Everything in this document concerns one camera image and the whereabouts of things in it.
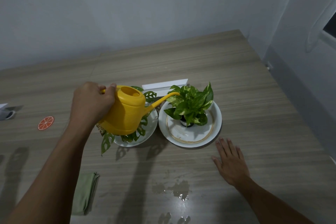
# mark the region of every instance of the black pot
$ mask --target black pot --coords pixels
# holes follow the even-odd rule
[[[190,128],[190,127],[192,127],[194,125],[194,123],[190,123],[187,126],[187,121],[186,121],[184,115],[182,115],[182,118],[180,119],[180,122],[181,122],[182,126],[187,127],[187,128]]]

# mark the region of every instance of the forearm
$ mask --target forearm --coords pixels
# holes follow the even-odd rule
[[[83,149],[91,130],[68,126],[7,224],[69,223]]]
[[[260,187],[249,177],[241,179],[235,187],[245,197],[261,224],[313,224],[301,213]]]

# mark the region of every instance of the orange slice coaster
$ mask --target orange slice coaster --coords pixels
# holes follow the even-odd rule
[[[45,117],[43,120],[41,120],[37,128],[39,130],[44,130],[50,127],[53,123],[54,123],[54,117],[48,116],[48,117]]]

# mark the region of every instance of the potted plant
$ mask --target potted plant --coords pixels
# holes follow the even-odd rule
[[[196,124],[203,126],[208,123],[208,118],[205,114],[213,101],[213,92],[211,84],[201,92],[194,86],[171,86],[171,92],[178,92],[180,95],[171,96],[167,101],[173,106],[164,110],[167,115],[175,120],[180,120],[185,127],[191,127]]]
[[[138,86],[131,86],[131,87],[137,89],[140,92],[142,92],[144,90],[143,88],[138,87]],[[157,94],[153,91],[147,91],[146,93],[144,93],[144,96],[146,98],[146,102],[147,103],[154,102],[156,95]],[[140,124],[139,124],[139,126],[138,126],[138,128],[135,132],[133,132],[129,135],[126,135],[126,136],[120,136],[121,140],[123,142],[131,143],[133,141],[137,141],[140,138],[140,136],[145,136],[146,130],[142,126],[147,126],[147,124],[148,124],[148,119],[147,118],[150,114],[151,114],[151,112],[147,113],[146,115],[144,115],[141,118]],[[114,137],[116,135],[114,135],[112,133],[108,133],[105,129],[103,129],[100,126],[100,124],[97,124],[96,126],[99,129],[100,134],[103,137],[103,141],[101,142],[101,155],[103,155],[103,153],[106,152],[110,148],[111,143],[113,143]]]

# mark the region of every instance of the green cloth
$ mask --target green cloth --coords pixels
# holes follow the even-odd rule
[[[95,190],[97,173],[79,174],[72,202],[72,215],[85,215]]]

